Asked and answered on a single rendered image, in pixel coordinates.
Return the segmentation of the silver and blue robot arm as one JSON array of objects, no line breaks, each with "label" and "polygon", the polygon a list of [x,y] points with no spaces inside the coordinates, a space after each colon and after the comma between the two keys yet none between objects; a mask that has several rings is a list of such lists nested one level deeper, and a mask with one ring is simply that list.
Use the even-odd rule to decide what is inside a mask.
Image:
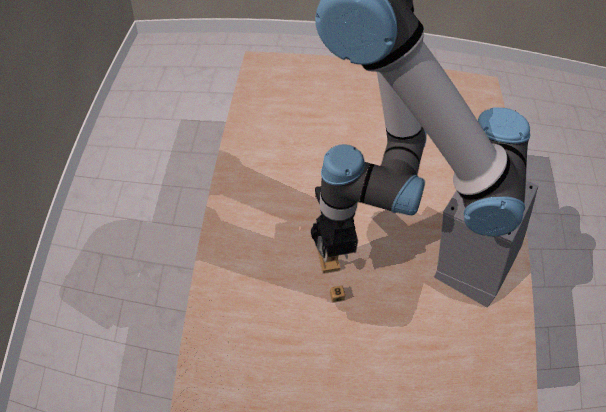
[{"label": "silver and blue robot arm", "polygon": [[320,0],[315,22],[324,45],[377,72],[387,134],[381,166],[351,145],[327,151],[315,187],[320,209],[332,220],[353,216],[358,202],[415,215],[428,134],[454,171],[466,226],[485,236],[508,234],[525,210],[529,123],[502,107],[477,121],[423,42],[425,29],[413,12],[413,0]]}]

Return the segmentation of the brown wooden tray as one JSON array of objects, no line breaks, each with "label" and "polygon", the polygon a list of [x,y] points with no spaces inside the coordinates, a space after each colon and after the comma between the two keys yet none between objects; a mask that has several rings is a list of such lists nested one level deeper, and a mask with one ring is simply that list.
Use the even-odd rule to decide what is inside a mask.
[{"label": "brown wooden tray", "polygon": [[331,261],[331,262],[324,262],[323,257],[320,255],[319,251],[318,251],[318,254],[319,254],[319,259],[320,259],[323,274],[340,271],[339,260]]}]

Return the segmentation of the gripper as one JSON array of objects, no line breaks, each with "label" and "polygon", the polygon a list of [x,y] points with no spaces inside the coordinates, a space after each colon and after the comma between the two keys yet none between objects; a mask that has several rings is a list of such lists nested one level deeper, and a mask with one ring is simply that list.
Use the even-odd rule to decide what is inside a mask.
[{"label": "gripper", "polygon": [[311,228],[311,236],[325,262],[327,256],[345,254],[347,259],[349,253],[356,253],[358,238],[354,224],[355,213],[346,220],[337,221],[326,217],[321,211],[321,215],[316,218],[317,222],[313,223]]}]

